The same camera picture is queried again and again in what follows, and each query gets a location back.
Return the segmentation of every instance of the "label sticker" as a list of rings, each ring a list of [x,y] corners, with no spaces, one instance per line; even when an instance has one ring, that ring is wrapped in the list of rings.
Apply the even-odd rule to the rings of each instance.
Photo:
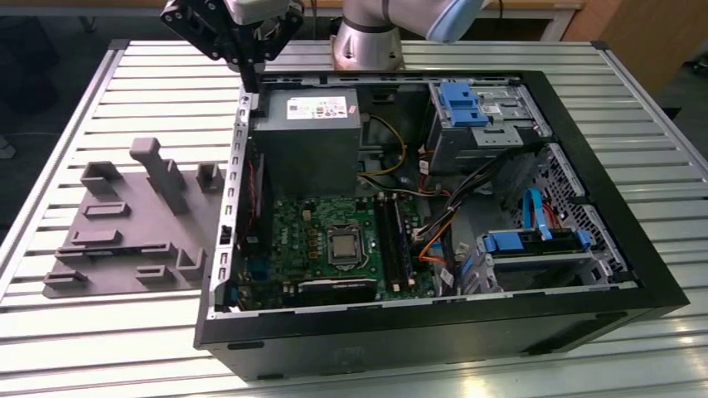
[[[344,97],[295,97],[288,99],[288,119],[346,119]]]
[[[450,287],[452,287],[452,283],[455,282],[455,277],[451,274],[451,271],[448,271],[446,268],[440,271],[440,278],[443,279],[443,282],[447,283]]]
[[[428,175],[428,173],[431,172],[431,169],[430,169],[428,162],[426,160],[422,160],[419,162],[419,168],[420,168],[420,174]]]
[[[487,114],[502,114],[502,109],[496,105],[483,105],[483,111]]]

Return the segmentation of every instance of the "green motherboard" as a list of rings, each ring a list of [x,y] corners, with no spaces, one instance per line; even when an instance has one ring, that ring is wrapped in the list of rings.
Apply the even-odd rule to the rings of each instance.
[[[418,270],[414,285],[400,291],[387,288],[375,200],[375,197],[340,197],[283,200],[275,203],[272,254],[268,260],[270,283],[266,285],[287,286],[292,281],[302,280],[363,278],[375,279],[378,282],[378,301],[434,296],[431,272],[426,271],[426,267],[419,267],[415,253],[411,253],[412,265]],[[416,201],[414,197],[399,197],[398,203],[406,232],[410,233],[422,223]],[[359,261],[344,265],[334,264],[338,251],[336,247],[330,247],[336,245],[332,243],[336,242],[334,231],[344,231],[342,236],[348,239],[358,236],[356,245],[352,245],[358,252],[347,252],[347,245],[351,245],[352,241],[344,239],[344,249],[340,250],[359,258]],[[278,300],[266,301],[268,303],[260,300],[259,307],[278,308],[282,305]]]

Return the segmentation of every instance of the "cpu socket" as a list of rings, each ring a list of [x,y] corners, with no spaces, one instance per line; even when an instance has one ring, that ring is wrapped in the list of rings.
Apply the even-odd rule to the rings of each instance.
[[[350,271],[362,262],[360,228],[358,225],[328,226],[328,262],[340,271]]]

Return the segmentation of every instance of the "yellow wire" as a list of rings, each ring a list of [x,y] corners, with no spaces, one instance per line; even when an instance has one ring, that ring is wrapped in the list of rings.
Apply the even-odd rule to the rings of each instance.
[[[375,172],[360,172],[359,173],[360,176],[370,176],[371,177],[371,176],[383,176],[384,174],[388,174],[390,172],[392,172],[394,170],[396,170],[400,167],[400,165],[406,161],[406,143],[403,142],[403,137],[400,136],[399,130],[396,130],[394,128],[394,126],[380,116],[376,116],[375,114],[372,114],[372,115],[370,115],[370,117],[372,119],[379,120],[382,122],[382,124],[384,126],[387,126],[387,128],[391,130],[391,132],[394,133],[394,135],[399,139],[399,143],[400,143],[400,159],[399,159],[399,162],[396,163],[396,165],[394,167],[390,167],[386,170],[378,170]]]

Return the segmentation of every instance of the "ram slot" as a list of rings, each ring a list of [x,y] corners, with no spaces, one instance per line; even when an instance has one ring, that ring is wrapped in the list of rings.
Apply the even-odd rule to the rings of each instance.
[[[379,197],[374,212],[387,290],[399,292],[414,285],[415,281],[412,279],[411,248],[396,200],[388,196]]]

